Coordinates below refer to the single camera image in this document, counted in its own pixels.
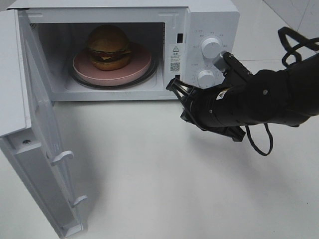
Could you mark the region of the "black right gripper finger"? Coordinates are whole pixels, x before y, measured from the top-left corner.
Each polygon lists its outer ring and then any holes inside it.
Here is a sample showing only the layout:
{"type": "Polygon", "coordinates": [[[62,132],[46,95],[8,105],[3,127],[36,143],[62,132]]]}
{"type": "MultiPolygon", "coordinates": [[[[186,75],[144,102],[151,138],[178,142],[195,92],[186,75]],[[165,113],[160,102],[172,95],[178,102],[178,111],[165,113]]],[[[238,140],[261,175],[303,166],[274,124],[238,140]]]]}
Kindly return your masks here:
{"type": "Polygon", "coordinates": [[[173,92],[180,100],[185,100],[189,97],[194,89],[196,89],[196,86],[189,85],[179,78],[171,79],[166,86],[166,90],[173,92]]]}
{"type": "Polygon", "coordinates": [[[192,100],[181,100],[180,101],[183,106],[183,112],[180,115],[180,118],[188,123],[197,124],[196,121],[196,111],[194,107],[194,101],[192,100]]]}

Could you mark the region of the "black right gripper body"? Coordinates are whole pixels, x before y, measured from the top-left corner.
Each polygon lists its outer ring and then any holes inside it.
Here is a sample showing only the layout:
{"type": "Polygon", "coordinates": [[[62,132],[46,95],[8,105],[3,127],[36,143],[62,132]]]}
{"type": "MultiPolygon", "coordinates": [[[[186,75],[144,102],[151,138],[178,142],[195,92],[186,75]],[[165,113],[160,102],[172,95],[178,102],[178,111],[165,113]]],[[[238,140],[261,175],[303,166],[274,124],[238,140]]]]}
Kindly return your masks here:
{"type": "Polygon", "coordinates": [[[216,96],[216,93],[211,95],[204,89],[196,87],[192,94],[185,99],[186,101],[194,101],[197,121],[197,124],[194,125],[202,131],[213,132],[229,137],[235,142],[241,142],[245,136],[245,131],[239,126],[224,126],[214,114],[212,103],[214,102],[213,98],[216,96]]]}

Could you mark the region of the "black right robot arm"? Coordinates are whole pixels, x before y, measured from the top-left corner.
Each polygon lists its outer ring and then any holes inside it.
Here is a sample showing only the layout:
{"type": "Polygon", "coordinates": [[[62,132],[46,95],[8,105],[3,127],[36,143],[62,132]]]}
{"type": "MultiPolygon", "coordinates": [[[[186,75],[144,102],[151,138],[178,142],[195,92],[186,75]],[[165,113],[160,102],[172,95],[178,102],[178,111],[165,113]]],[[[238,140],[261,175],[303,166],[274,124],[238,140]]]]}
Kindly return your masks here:
{"type": "Polygon", "coordinates": [[[214,65],[224,81],[202,89],[172,79],[167,89],[181,102],[181,118],[203,131],[241,141],[243,126],[261,123],[298,127],[319,113],[319,57],[314,55],[285,70],[251,74],[231,53],[214,65]]]}

